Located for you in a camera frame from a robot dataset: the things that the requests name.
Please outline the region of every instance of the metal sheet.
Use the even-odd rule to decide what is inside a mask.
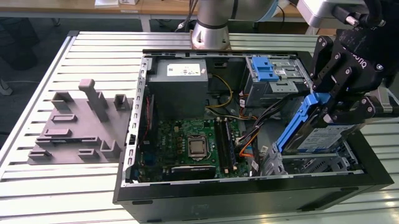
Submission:
[[[27,104],[0,154],[1,224],[18,223],[135,223],[111,204],[117,164],[30,166],[25,163],[49,117],[49,100],[55,90],[77,91],[81,78],[93,78],[105,97],[134,96],[138,60],[142,49],[189,49],[188,34],[81,32],[78,40],[65,41],[38,91]],[[314,36],[230,34],[232,49],[313,51]],[[226,224],[294,223],[334,224],[348,222],[397,223],[399,212],[399,119],[378,121],[361,130],[381,163],[396,182],[381,191],[366,193],[324,211],[230,217],[206,220]]]

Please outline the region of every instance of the motherboard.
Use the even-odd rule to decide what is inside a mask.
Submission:
[[[248,176],[245,159],[237,157],[233,145],[238,136],[236,120],[158,121],[153,150],[141,152],[142,181],[188,180],[194,173],[210,179]]]

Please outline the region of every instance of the chip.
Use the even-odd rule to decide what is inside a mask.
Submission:
[[[206,156],[206,151],[208,151],[206,136],[202,134],[189,135],[186,140],[188,140],[188,157],[198,161]]]

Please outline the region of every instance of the gray power supply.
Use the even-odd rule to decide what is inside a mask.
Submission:
[[[208,91],[205,60],[176,59],[157,62],[147,87],[154,94],[158,118],[201,119]]]

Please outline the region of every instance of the ram slot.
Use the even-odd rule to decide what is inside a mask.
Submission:
[[[230,164],[230,168],[233,170],[237,169],[236,167],[236,155],[234,155],[234,144],[233,144],[233,140],[232,140],[232,133],[230,133],[230,130],[229,130],[229,124],[228,124],[228,119],[224,118],[224,122],[225,122],[225,130],[226,130],[226,146],[228,146],[228,157],[229,157],[229,164]]]
[[[228,139],[229,133],[225,126],[225,121],[217,118],[213,122],[214,126],[214,135],[216,135],[216,146],[217,146],[217,154],[218,154],[218,165],[220,171],[225,174],[232,169],[232,162],[229,157],[229,149],[228,149]]]

